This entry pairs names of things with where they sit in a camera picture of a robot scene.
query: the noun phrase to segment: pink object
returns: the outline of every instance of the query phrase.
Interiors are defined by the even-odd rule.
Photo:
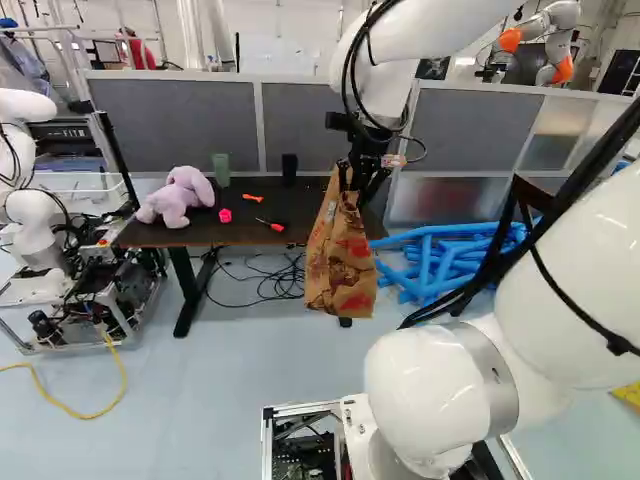
[[[218,212],[218,216],[220,217],[220,222],[222,223],[231,223],[231,210],[228,208],[223,208]]]
[[[162,215],[167,228],[184,228],[189,225],[187,207],[213,207],[216,203],[213,187],[195,167],[176,167],[167,177],[167,184],[148,195],[136,212],[142,223],[153,223]]]

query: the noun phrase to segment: orange screwdriver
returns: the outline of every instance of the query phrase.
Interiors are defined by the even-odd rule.
[[[284,232],[284,229],[285,229],[284,225],[280,225],[279,223],[267,222],[266,220],[263,220],[258,217],[256,217],[256,220],[258,220],[260,223],[264,223],[265,225],[268,225],[271,230],[274,230],[278,233]]]
[[[245,200],[252,200],[257,203],[262,203],[262,200],[264,200],[264,197],[256,197],[255,195],[249,195],[248,193],[243,193],[242,198]]]

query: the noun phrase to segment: paper bag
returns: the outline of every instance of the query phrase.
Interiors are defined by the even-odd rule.
[[[370,318],[376,266],[356,207],[359,192],[340,192],[338,168],[307,242],[304,300],[308,308],[349,318]]]

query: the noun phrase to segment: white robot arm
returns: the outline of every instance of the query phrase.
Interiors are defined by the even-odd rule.
[[[526,22],[506,30],[493,44],[492,53],[515,54],[521,42],[541,37],[552,27],[547,38],[545,51],[549,63],[536,75],[536,85],[565,83],[573,76],[571,37],[581,14],[580,3],[575,0],[554,2],[536,13]]]
[[[402,116],[417,59],[455,53],[520,3],[387,0],[349,28],[332,60],[331,84],[343,95],[345,84],[346,93],[357,90],[359,110],[364,106],[371,117],[366,122],[391,126]],[[545,12],[540,21],[551,23],[552,16]],[[636,347],[638,178],[640,167],[629,167],[593,190],[537,244],[563,289],[600,325]],[[380,433],[372,441],[382,438],[413,474],[430,479],[448,478],[474,442],[562,412],[573,389],[610,388],[638,378],[640,356],[614,355],[607,340],[542,279],[530,253],[500,284],[495,313],[393,332],[365,361],[365,391]],[[368,475],[361,478],[386,480],[372,458],[379,451],[379,445],[368,449]]]
[[[11,252],[34,269],[60,265],[49,219],[56,208],[39,190],[26,189],[34,168],[36,145],[24,122],[55,117],[57,108],[48,97],[25,90],[0,88],[0,201],[12,229]]]

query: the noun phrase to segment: cubicle partition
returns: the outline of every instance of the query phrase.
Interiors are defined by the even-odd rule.
[[[283,154],[300,175],[328,175],[349,151],[325,128],[342,111],[316,77],[204,72],[88,71],[95,106],[106,110],[134,174],[175,165],[205,172],[226,153],[235,175],[279,175]],[[516,85],[417,81],[406,134],[427,157],[394,172],[373,200],[388,227],[495,219],[517,172],[555,192],[624,111],[626,97]],[[409,159],[414,142],[393,147]]]

